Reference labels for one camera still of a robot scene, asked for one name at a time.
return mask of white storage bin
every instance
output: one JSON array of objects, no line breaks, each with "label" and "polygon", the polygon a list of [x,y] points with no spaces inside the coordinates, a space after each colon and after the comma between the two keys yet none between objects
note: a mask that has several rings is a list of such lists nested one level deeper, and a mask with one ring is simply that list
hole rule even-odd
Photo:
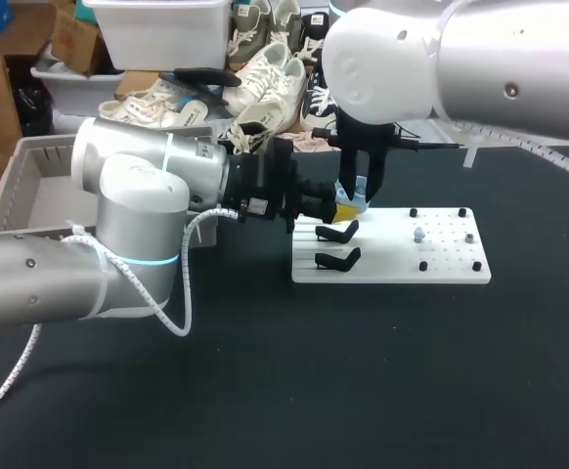
[{"label": "white storage bin", "polygon": [[83,0],[121,70],[223,68],[230,0]]},{"label": "white storage bin", "polygon": [[98,106],[115,99],[117,85],[125,73],[92,75],[56,73],[48,70],[53,63],[41,60],[30,69],[35,78],[43,81],[54,101],[54,109],[61,114],[98,116]]}]

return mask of sneaker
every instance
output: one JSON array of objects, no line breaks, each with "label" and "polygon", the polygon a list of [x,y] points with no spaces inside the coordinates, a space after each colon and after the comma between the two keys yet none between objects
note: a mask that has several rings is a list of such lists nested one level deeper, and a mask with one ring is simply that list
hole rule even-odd
[{"label": "sneaker", "polygon": [[306,71],[311,73],[317,59],[322,56],[324,39],[328,34],[328,14],[314,13],[302,17],[302,39],[300,51],[295,57],[306,65]]},{"label": "sneaker", "polygon": [[321,57],[317,59],[306,85],[304,104],[300,110],[300,125],[304,130],[336,127],[336,103],[330,96],[324,79]]},{"label": "sneaker", "polygon": [[181,112],[174,112],[174,108],[174,105],[163,101],[147,102],[129,96],[124,101],[102,103],[98,111],[104,119],[151,129],[199,125],[208,113],[208,107],[200,101],[187,103]]},{"label": "sneaker", "polygon": [[280,103],[259,103],[244,110],[219,137],[228,153],[255,153],[281,127],[285,119]]},{"label": "sneaker", "polygon": [[290,58],[285,44],[275,42],[261,49],[247,65],[237,72],[241,85],[224,89],[226,109],[233,116],[240,115],[247,107],[263,98],[272,81],[272,69],[282,68]]},{"label": "sneaker", "polygon": [[228,65],[239,70],[256,55],[267,39],[272,6],[268,0],[251,0],[249,5],[235,5],[235,32],[228,43]]},{"label": "sneaker", "polygon": [[158,78],[147,90],[133,91],[127,96],[132,96],[145,102],[162,101],[176,105],[187,95],[186,91],[168,81]]},{"label": "sneaker", "polygon": [[281,0],[272,15],[267,42],[282,42],[291,52],[297,52],[301,32],[302,14],[297,0]]},{"label": "sneaker", "polygon": [[272,84],[260,103],[273,101],[282,105],[284,120],[276,130],[276,133],[281,133],[288,130],[297,119],[297,112],[304,97],[306,69],[301,60],[293,59],[283,69],[274,68],[273,73]]}]

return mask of black table surface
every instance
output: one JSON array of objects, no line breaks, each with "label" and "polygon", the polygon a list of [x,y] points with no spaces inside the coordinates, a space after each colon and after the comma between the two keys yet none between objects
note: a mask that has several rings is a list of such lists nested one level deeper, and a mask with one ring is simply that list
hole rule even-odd
[{"label": "black table surface", "polygon": [[[0,468],[569,468],[569,174],[463,159],[392,153],[373,205],[472,208],[490,284],[295,284],[284,222],[222,221],[190,256],[189,337],[44,326],[0,405]],[[0,384],[28,333],[0,330]]]}]

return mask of white sneaker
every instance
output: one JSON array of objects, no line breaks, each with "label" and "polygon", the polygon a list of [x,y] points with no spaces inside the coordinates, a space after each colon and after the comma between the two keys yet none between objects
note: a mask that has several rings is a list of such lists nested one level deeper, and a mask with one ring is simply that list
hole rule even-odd
[{"label": "white sneaker", "polygon": [[244,110],[219,137],[229,153],[255,153],[281,127],[285,114],[280,103],[258,103]]},{"label": "white sneaker", "polygon": [[179,86],[158,78],[147,90],[133,91],[127,96],[133,96],[145,102],[164,101],[172,105],[177,104],[186,93]]},{"label": "white sneaker", "polygon": [[297,113],[304,97],[306,68],[299,59],[291,60],[283,69],[274,68],[272,85],[267,89],[260,103],[277,102],[282,105],[284,120],[277,133],[288,130],[297,119]]},{"label": "white sneaker", "polygon": [[98,111],[104,119],[151,129],[199,125],[208,113],[208,106],[200,101],[187,103],[181,112],[174,112],[174,107],[163,101],[146,102],[129,96],[124,101],[102,103]]},{"label": "white sneaker", "polygon": [[281,42],[274,42],[261,49],[247,65],[236,73],[241,85],[224,89],[226,109],[233,116],[240,115],[247,107],[260,101],[272,81],[272,69],[282,68],[291,52]]}]

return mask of black sneaker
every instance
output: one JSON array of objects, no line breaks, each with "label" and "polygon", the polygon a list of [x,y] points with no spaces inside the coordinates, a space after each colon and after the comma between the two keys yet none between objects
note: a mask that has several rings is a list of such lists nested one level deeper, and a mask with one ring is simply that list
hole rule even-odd
[{"label": "black sneaker", "polygon": [[304,103],[300,110],[300,125],[304,130],[333,129],[336,127],[336,103],[330,96],[322,58],[317,59],[313,72],[306,84]]},{"label": "black sneaker", "polygon": [[317,59],[322,56],[328,27],[327,13],[314,13],[302,17],[300,52],[296,52],[295,57],[304,62],[307,73],[311,73]]}]

